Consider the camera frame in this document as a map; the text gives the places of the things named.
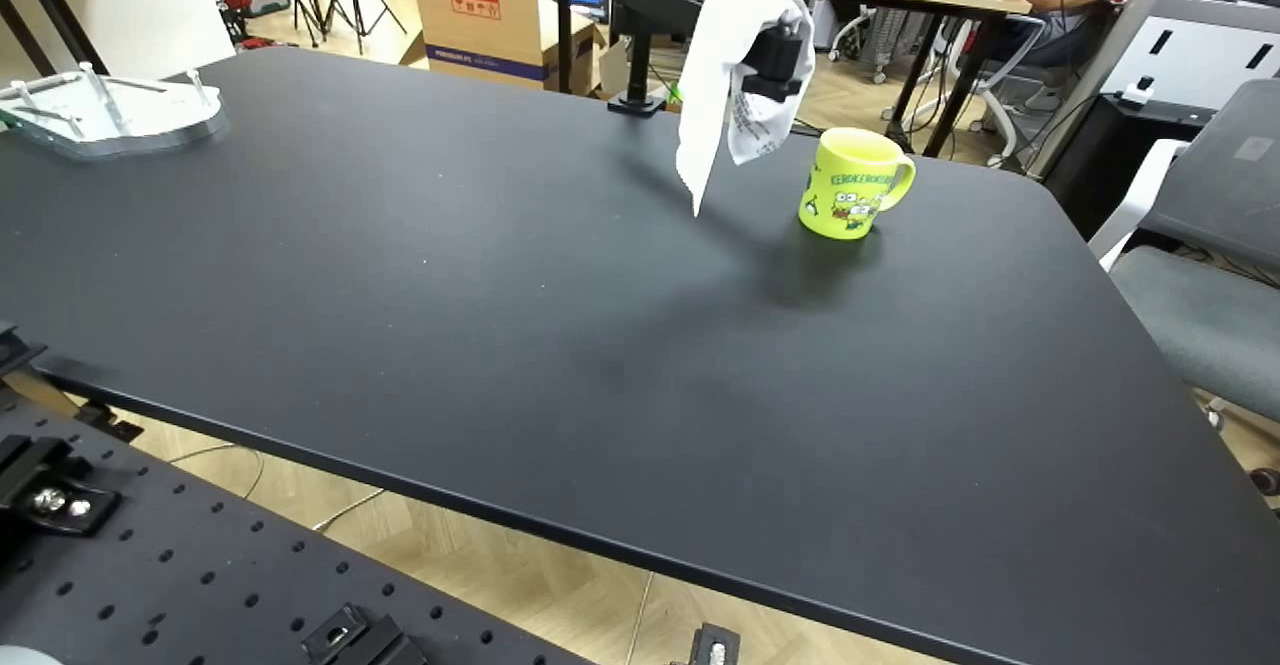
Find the grey office chair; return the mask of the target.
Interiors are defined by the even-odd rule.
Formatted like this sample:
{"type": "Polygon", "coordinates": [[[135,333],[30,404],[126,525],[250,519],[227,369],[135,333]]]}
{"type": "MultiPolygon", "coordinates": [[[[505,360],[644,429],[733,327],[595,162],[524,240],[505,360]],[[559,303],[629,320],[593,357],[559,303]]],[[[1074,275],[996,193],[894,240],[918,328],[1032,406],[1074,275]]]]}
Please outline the grey office chair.
{"type": "Polygon", "coordinates": [[[1280,276],[1280,78],[1247,81],[1190,141],[1161,138],[1088,246],[1206,414],[1280,425],[1280,286],[1151,246],[1175,238],[1280,276]]]}

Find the white office chair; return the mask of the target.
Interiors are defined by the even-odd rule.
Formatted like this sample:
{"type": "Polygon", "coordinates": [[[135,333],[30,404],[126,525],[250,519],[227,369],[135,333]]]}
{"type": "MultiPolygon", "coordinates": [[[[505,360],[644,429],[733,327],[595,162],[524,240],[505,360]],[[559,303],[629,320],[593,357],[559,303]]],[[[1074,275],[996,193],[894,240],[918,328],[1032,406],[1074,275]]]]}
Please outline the white office chair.
{"type": "Polygon", "coordinates": [[[970,20],[931,15],[911,65],[910,81],[900,92],[899,104],[882,113],[883,121],[888,123],[886,136],[909,153],[910,136],[922,128],[916,123],[920,118],[941,115],[955,95],[960,97],[957,113],[964,113],[966,98],[975,96],[986,104],[986,118],[983,121],[973,121],[972,130],[978,132],[992,124],[995,132],[1004,138],[1004,150],[989,156],[988,168],[1005,168],[1011,162],[1023,141],[1009,109],[996,97],[995,88],[1015,72],[1042,72],[1028,65],[1027,58],[1041,45],[1050,23],[1034,15],[1011,14],[1000,26],[1009,33],[998,35],[995,50],[982,61],[972,82],[964,84],[963,68],[974,61],[972,49],[980,35],[980,27],[970,20]]]}

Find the clear acrylic plate with posts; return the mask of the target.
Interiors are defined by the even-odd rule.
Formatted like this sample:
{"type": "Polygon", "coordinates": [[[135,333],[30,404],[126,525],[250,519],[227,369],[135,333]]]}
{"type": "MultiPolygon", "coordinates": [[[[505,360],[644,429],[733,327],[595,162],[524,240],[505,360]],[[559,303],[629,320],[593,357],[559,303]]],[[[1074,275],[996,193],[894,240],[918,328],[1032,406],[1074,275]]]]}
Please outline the clear acrylic plate with posts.
{"type": "Polygon", "coordinates": [[[161,153],[195,145],[225,127],[221,91],[187,72],[186,81],[137,81],[76,72],[0,87],[0,124],[33,145],[77,160],[161,153]]]}

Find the black cabinet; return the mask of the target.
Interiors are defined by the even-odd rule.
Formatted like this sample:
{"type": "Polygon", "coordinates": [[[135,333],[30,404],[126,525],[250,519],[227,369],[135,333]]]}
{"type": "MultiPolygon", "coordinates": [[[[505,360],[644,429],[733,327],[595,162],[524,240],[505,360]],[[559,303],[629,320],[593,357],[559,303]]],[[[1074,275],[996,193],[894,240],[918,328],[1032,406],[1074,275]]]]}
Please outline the black cabinet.
{"type": "Polygon", "coordinates": [[[1132,106],[1115,95],[1100,95],[1051,160],[1042,185],[1089,240],[1120,205],[1151,146],[1161,138],[1190,141],[1215,114],[1155,100],[1132,106]]]}

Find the yellow-green cartoon mug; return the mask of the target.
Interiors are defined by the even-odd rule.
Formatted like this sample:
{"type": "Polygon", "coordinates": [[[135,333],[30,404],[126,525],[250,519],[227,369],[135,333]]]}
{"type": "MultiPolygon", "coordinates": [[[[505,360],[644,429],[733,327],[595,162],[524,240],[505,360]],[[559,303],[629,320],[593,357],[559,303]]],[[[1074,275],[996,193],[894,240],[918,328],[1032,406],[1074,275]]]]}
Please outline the yellow-green cartoon mug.
{"type": "Polygon", "coordinates": [[[895,141],[869,129],[831,128],[818,138],[797,217],[814,235],[860,240],[882,211],[915,182],[916,164],[895,141]]]}

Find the white slotted panel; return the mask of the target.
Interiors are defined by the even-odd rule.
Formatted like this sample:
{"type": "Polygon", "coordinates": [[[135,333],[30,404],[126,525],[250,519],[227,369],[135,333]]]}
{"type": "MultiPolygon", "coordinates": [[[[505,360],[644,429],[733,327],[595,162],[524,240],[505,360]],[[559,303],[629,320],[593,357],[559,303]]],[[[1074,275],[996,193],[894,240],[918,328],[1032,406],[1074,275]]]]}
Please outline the white slotted panel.
{"type": "Polygon", "coordinates": [[[1245,81],[1280,75],[1280,0],[1128,0],[1037,136],[1027,171],[1044,176],[1096,95],[1149,77],[1156,104],[1216,110],[1245,81]]]}

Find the cardboard box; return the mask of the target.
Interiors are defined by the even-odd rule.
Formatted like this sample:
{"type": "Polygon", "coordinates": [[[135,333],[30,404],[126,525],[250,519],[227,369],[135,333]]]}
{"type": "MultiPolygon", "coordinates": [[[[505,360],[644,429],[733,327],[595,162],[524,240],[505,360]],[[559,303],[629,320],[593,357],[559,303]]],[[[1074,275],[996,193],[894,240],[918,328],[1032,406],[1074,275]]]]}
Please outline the cardboard box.
{"type": "Polygon", "coordinates": [[[570,56],[558,46],[559,10],[553,0],[416,0],[420,56],[430,72],[557,92],[561,69],[568,95],[588,96],[599,86],[595,60],[605,40],[598,26],[570,15],[570,56]]]}

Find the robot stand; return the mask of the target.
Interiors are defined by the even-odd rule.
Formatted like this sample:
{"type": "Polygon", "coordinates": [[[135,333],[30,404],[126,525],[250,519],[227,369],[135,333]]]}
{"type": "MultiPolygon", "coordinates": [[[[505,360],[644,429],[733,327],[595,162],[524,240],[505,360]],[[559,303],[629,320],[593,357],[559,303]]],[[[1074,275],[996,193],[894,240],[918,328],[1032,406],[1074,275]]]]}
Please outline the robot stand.
{"type": "Polygon", "coordinates": [[[392,616],[429,665],[590,665],[51,409],[33,356],[0,324],[0,440],[59,437],[123,500],[91,537],[0,529],[0,665],[307,665],[301,639],[344,604],[392,616]]]}

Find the black clamp bracket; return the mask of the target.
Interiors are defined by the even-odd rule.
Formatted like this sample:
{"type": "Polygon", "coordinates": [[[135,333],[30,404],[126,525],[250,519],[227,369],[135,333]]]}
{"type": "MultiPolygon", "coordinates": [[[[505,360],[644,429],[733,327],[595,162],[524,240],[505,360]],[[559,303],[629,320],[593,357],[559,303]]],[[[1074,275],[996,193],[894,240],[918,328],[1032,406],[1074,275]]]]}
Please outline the black clamp bracket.
{"type": "Polygon", "coordinates": [[[425,652],[388,615],[344,604],[300,642],[307,665],[429,665],[425,652]]]}
{"type": "Polygon", "coordinates": [[[687,659],[669,665],[739,665],[740,648],[737,632],[703,623],[692,634],[687,659]]]}
{"type": "Polygon", "coordinates": [[[0,529],[91,537],[122,504],[114,489],[84,478],[92,465],[59,437],[9,434],[0,440],[0,529]]]}

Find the person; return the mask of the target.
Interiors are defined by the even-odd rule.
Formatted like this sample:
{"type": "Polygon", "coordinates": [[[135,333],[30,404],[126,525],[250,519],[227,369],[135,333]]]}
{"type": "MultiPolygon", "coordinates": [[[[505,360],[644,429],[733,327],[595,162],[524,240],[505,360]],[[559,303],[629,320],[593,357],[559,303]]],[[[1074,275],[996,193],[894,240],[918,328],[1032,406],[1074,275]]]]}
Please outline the person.
{"type": "Polygon", "coordinates": [[[1044,24],[1006,22],[991,56],[997,60],[1016,54],[1029,42],[1021,64],[1061,72],[1084,64],[1103,36],[1105,10],[1114,0],[1025,0],[1030,5],[1028,15],[1044,24]]]}

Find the white cloth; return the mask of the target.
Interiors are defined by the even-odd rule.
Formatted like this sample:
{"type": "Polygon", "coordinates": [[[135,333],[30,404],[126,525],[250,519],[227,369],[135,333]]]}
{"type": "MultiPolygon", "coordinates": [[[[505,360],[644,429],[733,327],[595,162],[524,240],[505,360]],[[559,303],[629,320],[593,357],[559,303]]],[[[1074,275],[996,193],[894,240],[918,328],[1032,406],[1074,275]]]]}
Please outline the white cloth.
{"type": "Polygon", "coordinates": [[[790,136],[817,68],[805,0],[704,0],[681,72],[675,168],[700,214],[719,145],[741,165],[790,136]]]}

